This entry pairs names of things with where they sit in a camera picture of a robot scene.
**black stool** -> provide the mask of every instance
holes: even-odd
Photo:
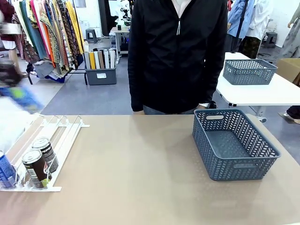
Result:
[[[88,43],[93,43],[93,42],[97,43],[98,42],[94,29],[86,29],[85,35],[86,35],[86,40]]]
[[[267,40],[263,42],[264,48],[275,48],[278,34],[275,32],[266,32]]]

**desk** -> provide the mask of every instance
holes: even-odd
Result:
[[[249,59],[241,53],[229,53],[226,60]],[[267,105],[300,105],[300,88],[274,74],[269,85],[232,85],[220,74],[217,91],[233,105],[259,106],[256,115],[262,117]]]
[[[80,130],[56,180],[62,190],[0,192],[2,225],[300,222],[300,166],[254,116],[282,157],[263,180],[234,182],[208,177],[192,138],[193,115],[82,119],[90,128]]]
[[[114,32],[116,34],[116,47],[117,47],[117,64],[119,63],[120,56],[122,54],[128,54],[128,51],[121,51],[121,34],[122,33],[129,33],[129,26],[121,26],[121,30],[118,30],[117,27],[113,27],[111,29],[111,32]]]

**can rack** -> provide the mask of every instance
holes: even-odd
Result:
[[[71,122],[66,116],[52,116],[47,119],[42,117],[42,123],[33,132],[27,142],[17,152],[15,157],[11,160],[13,166],[17,171],[19,180],[14,188],[4,189],[0,188],[0,191],[15,191],[15,192],[59,192],[62,187],[56,187],[55,181],[67,159],[67,156],[72,148],[72,145],[81,128],[88,128],[89,125],[84,124],[80,116],[76,116]],[[56,158],[59,162],[57,170],[53,173],[51,181],[47,184],[47,187],[43,189],[35,188],[30,181],[30,177],[27,175],[25,166],[22,163],[23,155],[31,149],[32,143],[40,138],[47,137],[54,144],[53,151],[56,154]]]

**blue shirt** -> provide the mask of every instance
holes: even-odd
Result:
[[[228,15],[228,22],[231,23],[231,26],[227,33],[234,37],[236,37],[238,32],[240,18],[241,18],[244,5],[245,5],[245,0],[236,0],[233,5],[233,8],[231,9]],[[239,38],[244,38],[248,32],[249,25],[251,22],[251,16],[253,13],[253,8],[254,8],[254,0],[249,0],[242,29],[240,30]]]

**zipper pull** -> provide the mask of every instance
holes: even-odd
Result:
[[[178,28],[176,35],[178,36],[180,34],[180,19],[178,20]]]

